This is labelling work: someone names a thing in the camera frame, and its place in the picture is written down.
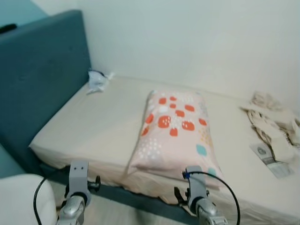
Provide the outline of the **crumpled beige clothing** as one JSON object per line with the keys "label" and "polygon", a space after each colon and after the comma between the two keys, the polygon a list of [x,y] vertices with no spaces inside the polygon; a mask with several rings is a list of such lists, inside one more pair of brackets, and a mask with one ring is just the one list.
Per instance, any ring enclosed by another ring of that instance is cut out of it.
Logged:
{"label": "crumpled beige clothing", "polygon": [[291,109],[261,91],[254,92],[249,104],[241,108],[276,161],[296,161],[300,155],[300,118]]}

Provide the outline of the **mattress with beige sheet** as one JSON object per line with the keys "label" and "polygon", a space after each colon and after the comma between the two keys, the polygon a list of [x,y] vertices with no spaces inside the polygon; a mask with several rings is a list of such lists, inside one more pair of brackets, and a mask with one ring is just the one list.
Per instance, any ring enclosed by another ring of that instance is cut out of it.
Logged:
{"label": "mattress with beige sheet", "polygon": [[[36,134],[30,147],[46,165],[61,168],[73,159],[89,162],[91,178],[99,176],[107,186],[121,187],[135,194],[175,204],[174,187],[188,188],[177,180],[133,171],[129,161],[141,133],[147,99],[153,90],[199,92],[210,120],[210,134],[223,172],[223,180],[238,198],[241,225],[300,225],[300,176],[277,179],[249,148],[262,143],[242,106],[246,99],[222,96],[205,90],[116,78],[107,90],[87,94],[81,87]],[[229,221],[236,220],[234,199],[218,180],[205,177],[210,199]]]}

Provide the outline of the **pink pillow with red spots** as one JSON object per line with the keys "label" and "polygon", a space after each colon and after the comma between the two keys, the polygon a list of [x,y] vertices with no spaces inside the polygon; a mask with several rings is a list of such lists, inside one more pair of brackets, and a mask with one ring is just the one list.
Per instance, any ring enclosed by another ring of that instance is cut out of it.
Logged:
{"label": "pink pillow with red spots", "polygon": [[199,92],[153,90],[129,168],[182,180],[188,166],[199,166],[202,172],[223,179],[209,122]]}

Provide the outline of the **dark teal bed frame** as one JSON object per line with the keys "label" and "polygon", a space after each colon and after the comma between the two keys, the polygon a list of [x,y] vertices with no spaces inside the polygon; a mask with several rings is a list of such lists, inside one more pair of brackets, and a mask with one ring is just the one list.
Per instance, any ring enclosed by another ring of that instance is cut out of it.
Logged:
{"label": "dark teal bed frame", "polygon": [[135,194],[122,187],[111,187],[102,184],[99,192],[92,192],[94,195],[92,202],[95,203],[100,197],[111,201],[126,204],[137,210],[152,213],[156,216],[173,219],[187,225],[198,225],[196,217],[189,215],[183,208],[175,204],[167,204],[159,198],[148,197],[142,194]]}

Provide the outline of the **teal upholstered headboard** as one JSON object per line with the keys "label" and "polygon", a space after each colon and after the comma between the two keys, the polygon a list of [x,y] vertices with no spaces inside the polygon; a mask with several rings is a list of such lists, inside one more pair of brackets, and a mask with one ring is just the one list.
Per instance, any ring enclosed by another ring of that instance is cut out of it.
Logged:
{"label": "teal upholstered headboard", "polygon": [[29,145],[88,81],[90,67],[80,10],[0,35],[0,145],[26,173],[41,173]]}

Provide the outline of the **crumpled clear plastic bag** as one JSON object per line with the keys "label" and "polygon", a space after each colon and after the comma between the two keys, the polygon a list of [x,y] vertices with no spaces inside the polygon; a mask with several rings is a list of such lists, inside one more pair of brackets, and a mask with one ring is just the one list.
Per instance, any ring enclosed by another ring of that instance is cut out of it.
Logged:
{"label": "crumpled clear plastic bag", "polygon": [[97,71],[95,69],[88,69],[88,92],[87,94],[92,94],[95,92],[103,92],[107,86],[109,86],[112,78],[114,77],[114,72],[102,73],[101,71]]}

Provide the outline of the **grey white packaged leaflet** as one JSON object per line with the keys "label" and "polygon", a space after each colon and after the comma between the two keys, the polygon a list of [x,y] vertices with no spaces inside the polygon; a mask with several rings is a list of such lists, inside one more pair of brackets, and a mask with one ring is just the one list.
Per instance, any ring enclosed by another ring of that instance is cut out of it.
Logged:
{"label": "grey white packaged leaflet", "polygon": [[277,179],[294,174],[291,167],[285,162],[276,161],[272,150],[264,143],[251,144],[249,148],[261,159]]}

